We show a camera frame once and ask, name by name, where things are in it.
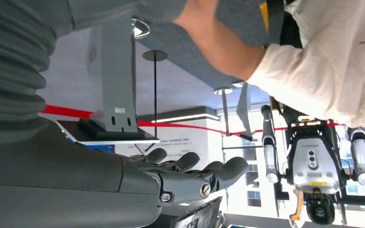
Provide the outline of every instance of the ceiling light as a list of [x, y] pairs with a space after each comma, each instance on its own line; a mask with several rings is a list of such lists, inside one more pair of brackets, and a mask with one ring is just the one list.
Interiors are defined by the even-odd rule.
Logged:
[[142, 39], [149, 35], [150, 33], [149, 22], [137, 16], [132, 16], [131, 20], [132, 20], [132, 25], [134, 27], [135, 39]]
[[142, 30], [140, 30], [140, 29], [138, 29], [137, 27], [135, 27], [134, 28], [134, 35], [135, 35], [135, 37], [136, 36], [139, 36], [139, 35], [141, 35], [142, 34]]
[[214, 93], [216, 95], [222, 95], [223, 90], [224, 90], [224, 93], [225, 94], [231, 94], [233, 92], [233, 89], [232, 88], [222, 87], [222, 88], [215, 89], [215, 92]]
[[233, 82], [232, 85], [235, 86], [236, 88], [243, 88], [244, 82], [242, 81]]
[[168, 118], [168, 119], [162, 119], [154, 121], [152, 120], [152, 123], [162, 123], [162, 122], [169, 122], [169, 121], [177, 121], [177, 120], [187, 120], [187, 119], [193, 119], [193, 118], [201, 118], [201, 117], [209, 117], [214, 120], [219, 120], [217, 116], [211, 115], [211, 114], [196, 114], [196, 115], [186, 115], [186, 116], [180, 116], [180, 117], [174, 117], [174, 118]]

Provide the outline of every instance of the sticker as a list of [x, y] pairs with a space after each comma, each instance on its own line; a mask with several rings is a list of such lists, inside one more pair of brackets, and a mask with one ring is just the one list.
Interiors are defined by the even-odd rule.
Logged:
[[115, 113], [125, 113], [124, 108], [114, 108]]
[[328, 185], [327, 182], [322, 182], [322, 181], [309, 181], [308, 184], [313, 185], [313, 186], [327, 186]]

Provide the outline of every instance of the red rope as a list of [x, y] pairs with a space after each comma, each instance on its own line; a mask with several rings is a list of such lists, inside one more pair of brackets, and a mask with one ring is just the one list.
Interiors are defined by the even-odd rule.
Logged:
[[[59, 107], [59, 106], [53, 106], [53, 105], [47, 105], [46, 109], [44, 111], [42, 111], [41, 113], [46, 113], [46, 114], [55, 114], [55, 115], [63, 115], [63, 116], [70, 116], [70, 117], [77, 117], [77, 118], [82, 118], [82, 119], [88, 119], [90, 118], [90, 114], [92, 114], [93, 112], [89, 112], [89, 111], [83, 111], [83, 110], [77, 110], [77, 109], [72, 109], [72, 108], [64, 108], [64, 107]], [[328, 126], [337, 126], [340, 125], [338, 123], [331, 123], [328, 124]], [[138, 126], [139, 127], [179, 127], [179, 128], [192, 128], [192, 129], [200, 129], [200, 130], [207, 130], [207, 131], [213, 131], [213, 132], [218, 132], [224, 135], [227, 135], [227, 132], [224, 131], [220, 131], [220, 130], [215, 130], [212, 128], [207, 128], [207, 127], [200, 127], [200, 126], [192, 126], [192, 125], [187, 125], [187, 124], [180, 124], [180, 123], [152, 123], [150, 121], [143, 121], [143, 120], [138, 120]], [[274, 131], [281, 131], [281, 130], [286, 130], [287, 127], [278, 127], [278, 128], [274, 128]], [[256, 130], [255, 133], [260, 133], [262, 132], [262, 129]], [[231, 133], [231, 135], [240, 135], [243, 132], [234, 132]]]

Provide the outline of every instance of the bolt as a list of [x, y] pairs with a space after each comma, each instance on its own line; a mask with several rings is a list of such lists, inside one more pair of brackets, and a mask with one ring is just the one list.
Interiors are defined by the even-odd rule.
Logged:
[[171, 193], [163, 193], [161, 199], [163, 202], [170, 202]]
[[203, 183], [201, 186], [201, 196], [206, 198], [211, 193], [211, 187], [208, 183]]

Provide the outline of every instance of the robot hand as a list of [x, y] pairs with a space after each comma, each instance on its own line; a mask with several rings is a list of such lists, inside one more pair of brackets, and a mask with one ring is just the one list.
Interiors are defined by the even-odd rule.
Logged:
[[247, 169], [247, 162], [239, 157], [226, 164], [214, 161], [202, 171], [189, 171], [200, 158], [189, 152], [176, 161], [160, 162], [167, 156], [165, 150], [157, 148], [146, 156], [137, 155], [130, 159], [141, 170], [152, 176], [161, 186], [160, 199], [163, 205], [200, 200], [211, 193], [225, 189], [235, 183]]

